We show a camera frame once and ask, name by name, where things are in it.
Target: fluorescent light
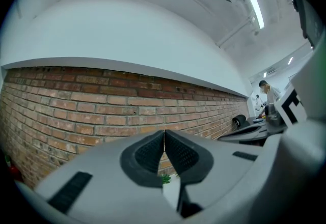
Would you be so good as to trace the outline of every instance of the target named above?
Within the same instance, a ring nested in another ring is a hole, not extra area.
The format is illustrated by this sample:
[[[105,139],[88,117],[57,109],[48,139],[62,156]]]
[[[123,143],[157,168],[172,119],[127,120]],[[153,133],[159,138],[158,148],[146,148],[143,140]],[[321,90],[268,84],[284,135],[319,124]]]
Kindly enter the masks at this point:
[[[287,63],[288,65],[290,65],[290,63],[291,63],[291,61],[292,61],[292,58],[293,58],[293,57],[291,57],[289,63]]]
[[[254,7],[254,10],[255,10],[255,13],[256,13],[256,16],[258,19],[259,27],[260,27],[260,29],[262,29],[265,27],[265,24],[264,24],[264,20],[263,20],[263,15],[261,14],[261,11],[260,11],[258,1],[257,0],[250,0],[250,1]]]

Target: curved white ceiling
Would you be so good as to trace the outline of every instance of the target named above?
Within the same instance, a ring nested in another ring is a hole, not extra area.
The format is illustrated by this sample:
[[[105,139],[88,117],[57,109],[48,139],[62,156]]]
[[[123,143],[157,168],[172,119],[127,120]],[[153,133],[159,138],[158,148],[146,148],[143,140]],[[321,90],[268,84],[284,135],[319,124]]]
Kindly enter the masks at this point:
[[[61,1],[34,19],[2,55],[4,68],[86,66],[249,94],[232,60],[212,39],[140,0]]]
[[[27,24],[42,10],[62,0],[23,10],[19,21]],[[209,35],[237,64],[247,78],[288,56],[305,43],[299,16],[291,0],[258,0],[265,28],[251,22],[254,15],[249,0],[143,0],[161,6],[188,20]]]

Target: red brick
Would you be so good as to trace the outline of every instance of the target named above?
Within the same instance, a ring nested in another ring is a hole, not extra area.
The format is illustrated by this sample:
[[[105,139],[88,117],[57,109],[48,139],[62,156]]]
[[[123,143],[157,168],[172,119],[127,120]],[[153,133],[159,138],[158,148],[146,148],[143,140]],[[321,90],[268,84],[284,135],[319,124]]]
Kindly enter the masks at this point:
[[[50,102],[50,106],[67,109],[67,110],[76,110],[77,104],[76,102],[60,100],[60,99],[52,99]]]
[[[77,124],[76,132],[81,134],[92,135],[94,132],[94,127],[90,125]]]
[[[83,152],[85,152],[85,151],[87,151],[89,149],[89,147],[87,147],[87,146],[78,145],[77,147],[78,147],[78,153],[79,154],[81,154],[81,153],[83,153]]]
[[[37,94],[39,91],[39,88],[36,87],[26,87],[26,92],[32,93],[32,94]]]
[[[27,125],[22,125],[22,130],[30,136],[36,135],[36,131],[33,130],[32,128],[28,127]]]
[[[179,123],[179,124],[169,124],[165,126],[165,129],[171,129],[171,130],[183,130],[187,128],[186,123]]]
[[[76,114],[68,113],[68,120],[75,121],[80,123],[89,123],[89,124],[103,124],[104,116],[96,116],[90,114]]]
[[[43,74],[41,74],[41,73],[36,74],[35,79],[42,79],[42,78],[43,78]]]
[[[44,143],[46,143],[46,141],[47,141],[47,136],[42,133],[39,133],[39,132],[37,132],[36,135],[33,137],[37,140],[40,140],[41,142],[44,142]]]
[[[139,128],[140,133],[153,132],[156,130],[157,130],[156,126],[145,126]]]
[[[105,95],[72,93],[71,100],[91,102],[91,103],[106,103]]]
[[[165,106],[178,106],[178,101],[177,100],[165,99],[164,100],[164,105]]]
[[[128,118],[128,125],[162,124],[163,116],[136,116]]]
[[[185,112],[186,113],[195,113],[196,109],[195,109],[195,107],[186,107]]]
[[[55,109],[54,117],[66,119],[67,118],[67,111]]]
[[[37,104],[35,106],[35,111],[42,113],[42,114],[46,114],[48,116],[53,116],[54,109],[51,107],[48,107],[48,106]]]
[[[106,124],[108,125],[125,125],[126,118],[121,116],[107,116]]]
[[[47,80],[61,80],[62,75],[57,75],[57,74],[45,74],[43,79]]]
[[[154,76],[140,75],[139,76],[139,81],[153,83],[154,82]]]
[[[161,169],[164,169],[164,168],[167,168],[167,167],[171,167],[171,166],[172,166],[172,164],[171,164],[170,161],[162,161],[162,162],[160,163],[160,168],[161,168]]]
[[[180,86],[181,85],[181,82],[179,82],[179,81],[160,78],[160,77],[156,77],[155,82],[160,83],[162,85],[172,85],[172,86]]]
[[[213,91],[203,91],[203,95],[204,96],[214,96],[214,92]]]
[[[31,110],[25,109],[24,116],[27,116],[27,117],[33,119],[34,121],[37,121],[37,113],[33,112]]]
[[[183,99],[192,100],[193,96],[190,94],[183,94]]]
[[[200,114],[181,115],[180,119],[182,121],[196,120],[196,119],[200,119]]]
[[[55,88],[56,82],[55,81],[47,81],[45,83],[45,88]]]
[[[58,91],[57,90],[52,90],[52,89],[40,88],[38,94],[42,95],[42,96],[56,97],[57,94],[58,94]]]
[[[102,76],[103,71],[103,69],[88,68],[86,71],[86,75]]]
[[[47,124],[47,117],[38,114],[38,119],[37,119],[37,121],[40,122],[40,123],[42,123],[42,124]]]
[[[161,85],[157,83],[146,83],[139,81],[130,81],[129,86],[132,88],[144,88],[144,89],[154,89],[161,90]]]
[[[119,96],[108,96],[107,102],[109,104],[120,104],[124,105],[127,104],[127,98],[126,97],[119,97]]]
[[[139,114],[145,116],[152,116],[156,113],[155,107],[139,107]]]
[[[162,86],[163,91],[168,91],[168,92],[175,92],[176,87],[173,86]]]
[[[173,114],[184,114],[184,107],[158,107],[156,108],[158,115],[173,115]]]
[[[130,105],[143,105],[143,106],[163,106],[163,100],[151,98],[129,98],[128,104]]]
[[[178,100],[178,104],[180,106],[197,106],[198,105],[198,101]]]
[[[57,82],[55,85],[55,89],[69,90],[69,91],[79,91],[80,87],[81,87],[81,84],[79,84],[79,83]]]
[[[138,74],[132,74],[132,73],[121,72],[121,71],[112,71],[112,70],[105,70],[103,73],[103,76],[123,78],[123,79],[129,79],[129,80],[138,80],[139,79]]]
[[[136,127],[109,127],[109,126],[96,126],[96,135],[107,135],[107,136],[130,136],[137,133]]]
[[[50,146],[56,147],[58,149],[68,151],[68,152],[71,152],[71,153],[76,153],[76,145],[65,143],[65,142],[62,142],[62,141],[58,141],[58,140],[55,140],[55,139],[52,139],[52,138],[49,138],[47,140],[47,143]]]
[[[66,130],[66,131],[73,132],[75,129],[74,123],[67,122],[67,121],[61,121],[61,120],[57,120],[54,118],[48,118],[47,123],[48,123],[48,125],[50,125],[54,128],[58,128],[58,129]]]
[[[107,85],[108,84],[108,78],[96,77],[96,76],[79,75],[79,76],[77,76],[76,81],[81,82],[81,83],[95,83],[97,85]]]
[[[63,77],[62,77],[62,81],[70,81],[70,82],[72,82],[72,81],[74,81],[75,80],[75,75],[64,75]]]
[[[100,87],[95,85],[82,85],[81,91],[85,93],[98,93]]]
[[[110,86],[115,87],[127,87],[129,85],[129,81],[122,80],[122,79],[111,79]]]
[[[200,117],[206,118],[206,117],[208,117],[208,113],[207,112],[200,113]]]
[[[96,145],[102,142],[101,138],[98,137],[88,137],[83,135],[77,135],[77,134],[69,134],[67,136],[67,141],[78,143],[82,145]]]
[[[105,115],[135,115],[136,111],[136,107],[120,107],[110,105],[98,105],[96,107],[96,112],[98,114]]]
[[[194,100],[207,100],[207,96],[194,95]]]
[[[35,109],[35,105],[36,105],[35,103],[29,102],[28,105],[27,105],[27,108],[29,110],[34,110]]]
[[[180,88],[180,87],[176,87],[176,91],[177,91],[178,93],[187,93],[187,89]]]
[[[17,112],[14,112],[12,111],[11,113],[17,120],[21,121],[22,123],[25,122],[26,120],[26,117],[25,116],[22,116],[20,113],[17,113]]]
[[[180,122],[180,117],[179,116],[165,116],[165,122],[166,123]]]
[[[124,139],[125,137],[112,137],[112,136],[108,136],[108,137],[105,137],[104,138],[104,141],[106,143],[110,143],[110,142],[113,142],[113,141],[117,141],[117,140],[122,140]]]
[[[196,126],[197,126],[197,121],[188,122],[188,127],[189,128],[196,127]]]
[[[33,126],[33,123],[34,123],[34,121],[32,119],[30,119],[30,118],[26,118],[25,119],[25,124],[28,125],[28,126],[30,126],[30,127]]]
[[[136,96],[137,92],[131,88],[100,87],[100,93],[120,96]]]
[[[38,131],[40,131],[42,133],[45,133],[47,135],[51,135],[52,134],[52,129],[50,127],[47,127],[47,126],[43,125],[43,124],[34,123],[33,124],[33,128],[35,130],[38,130]]]
[[[156,97],[158,97],[158,98],[182,99],[182,94],[180,94],[180,93],[168,93],[168,92],[156,92]]]
[[[43,87],[45,85],[45,81],[43,80],[32,80],[31,86],[35,87]]]
[[[82,111],[82,112],[94,113],[95,112],[95,105],[86,104],[86,103],[79,103],[77,110]]]
[[[155,97],[156,96],[156,91],[154,91],[154,90],[139,89],[138,90],[138,96]]]
[[[52,136],[64,140],[66,138],[66,133],[56,129],[52,129]]]
[[[58,92],[58,98],[60,99],[70,99],[71,92],[68,91],[59,91]]]

